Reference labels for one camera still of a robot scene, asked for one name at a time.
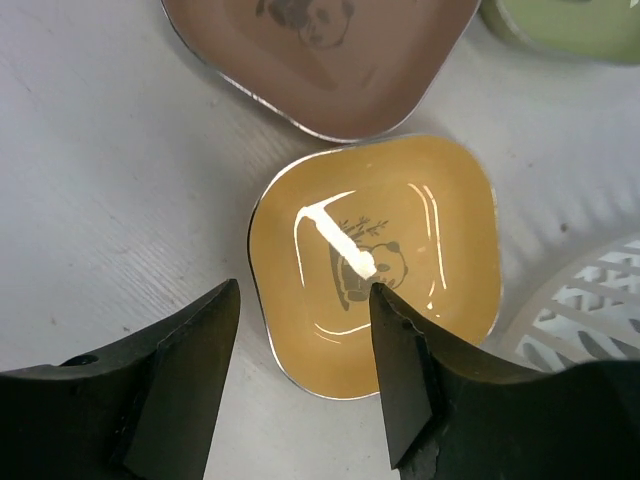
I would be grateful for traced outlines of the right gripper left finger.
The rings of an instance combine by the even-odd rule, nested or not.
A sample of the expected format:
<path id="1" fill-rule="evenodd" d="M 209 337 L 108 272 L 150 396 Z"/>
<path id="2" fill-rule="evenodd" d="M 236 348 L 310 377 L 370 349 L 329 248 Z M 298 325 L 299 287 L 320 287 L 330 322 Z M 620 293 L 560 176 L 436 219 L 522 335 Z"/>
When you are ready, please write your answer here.
<path id="1" fill-rule="evenodd" d="M 240 303 L 227 280 L 102 348 L 3 372 L 2 477 L 202 478 Z"/>

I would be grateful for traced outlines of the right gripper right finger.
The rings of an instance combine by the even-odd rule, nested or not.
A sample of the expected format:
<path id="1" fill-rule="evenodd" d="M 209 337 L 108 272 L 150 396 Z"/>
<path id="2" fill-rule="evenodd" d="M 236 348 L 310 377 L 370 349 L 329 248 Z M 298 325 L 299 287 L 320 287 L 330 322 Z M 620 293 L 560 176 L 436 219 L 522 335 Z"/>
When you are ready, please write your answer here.
<path id="1" fill-rule="evenodd" d="M 635 479 L 639 365 L 542 373 L 443 329 L 383 284 L 369 296 L 391 467 L 404 479 Z"/>

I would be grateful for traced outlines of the yellow square panda plate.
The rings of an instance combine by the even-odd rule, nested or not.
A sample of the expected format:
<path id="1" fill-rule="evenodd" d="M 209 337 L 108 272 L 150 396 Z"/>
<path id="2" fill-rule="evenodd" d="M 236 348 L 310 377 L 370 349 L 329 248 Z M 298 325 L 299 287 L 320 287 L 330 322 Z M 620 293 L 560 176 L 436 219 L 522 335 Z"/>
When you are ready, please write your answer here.
<path id="1" fill-rule="evenodd" d="M 275 361 L 320 398 L 379 390 L 373 285 L 474 345 L 502 303 L 495 190 L 477 157 L 445 137 L 406 135 L 293 162 L 257 200 L 247 242 Z"/>

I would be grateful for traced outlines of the brown square panda plate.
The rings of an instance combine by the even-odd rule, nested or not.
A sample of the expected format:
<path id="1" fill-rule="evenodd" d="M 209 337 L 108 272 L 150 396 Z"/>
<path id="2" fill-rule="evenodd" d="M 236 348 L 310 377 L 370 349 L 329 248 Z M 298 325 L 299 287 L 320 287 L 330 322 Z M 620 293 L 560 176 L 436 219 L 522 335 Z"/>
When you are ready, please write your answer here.
<path id="1" fill-rule="evenodd" d="M 304 132 L 352 143 L 419 106 L 476 1 L 165 1 L 183 44 Z"/>

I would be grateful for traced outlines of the white plastic bin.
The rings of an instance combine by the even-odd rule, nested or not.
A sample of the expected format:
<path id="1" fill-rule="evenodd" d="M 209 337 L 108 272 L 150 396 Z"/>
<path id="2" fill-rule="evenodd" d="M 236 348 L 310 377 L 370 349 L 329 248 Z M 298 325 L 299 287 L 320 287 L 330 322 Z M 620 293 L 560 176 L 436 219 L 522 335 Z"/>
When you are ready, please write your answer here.
<path id="1" fill-rule="evenodd" d="M 547 281 L 496 344 L 542 372 L 596 360 L 639 359 L 639 235 L 593 250 Z"/>

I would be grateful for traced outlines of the green square panda plate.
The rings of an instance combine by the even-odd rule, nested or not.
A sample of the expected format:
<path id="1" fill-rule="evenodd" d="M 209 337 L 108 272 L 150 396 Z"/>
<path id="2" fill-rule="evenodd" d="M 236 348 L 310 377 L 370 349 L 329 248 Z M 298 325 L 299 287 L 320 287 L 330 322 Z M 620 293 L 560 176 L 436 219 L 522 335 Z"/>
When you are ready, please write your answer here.
<path id="1" fill-rule="evenodd" d="M 483 1 L 479 13 L 496 37 L 514 45 L 614 65 L 639 64 L 637 1 Z"/>

